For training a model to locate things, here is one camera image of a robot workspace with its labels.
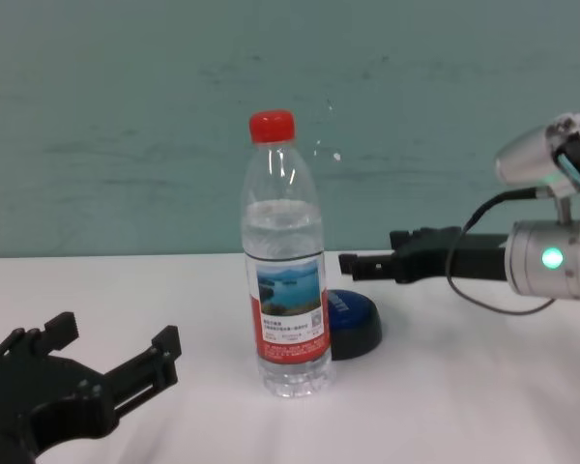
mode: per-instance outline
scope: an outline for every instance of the blue object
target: blue object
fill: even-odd
[[[328,294],[333,360],[349,360],[376,348],[382,327],[374,302],[349,290],[329,290]]]

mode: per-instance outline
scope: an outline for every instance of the green led light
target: green led light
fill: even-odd
[[[548,269],[557,269],[563,264],[563,254],[558,248],[547,248],[541,255],[541,262]]]

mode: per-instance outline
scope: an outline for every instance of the blue lid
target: blue lid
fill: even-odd
[[[328,294],[332,331],[357,327],[367,319],[374,305],[368,297],[348,290],[329,290]]]

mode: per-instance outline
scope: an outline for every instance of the plastic water bottle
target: plastic water bottle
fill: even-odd
[[[256,113],[249,129],[242,233],[259,371],[270,392],[304,396],[333,378],[318,195],[292,113]]]

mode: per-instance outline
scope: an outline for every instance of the white tabletop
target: white tabletop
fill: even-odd
[[[74,311],[62,354],[104,372],[179,327],[180,382],[100,441],[61,445],[42,464],[580,464],[580,304],[492,314],[442,279],[354,283],[327,255],[330,288],[378,305],[384,339],[336,362],[306,399],[261,386],[243,256],[0,260],[0,341]],[[537,301],[503,283],[462,282],[514,309]]]

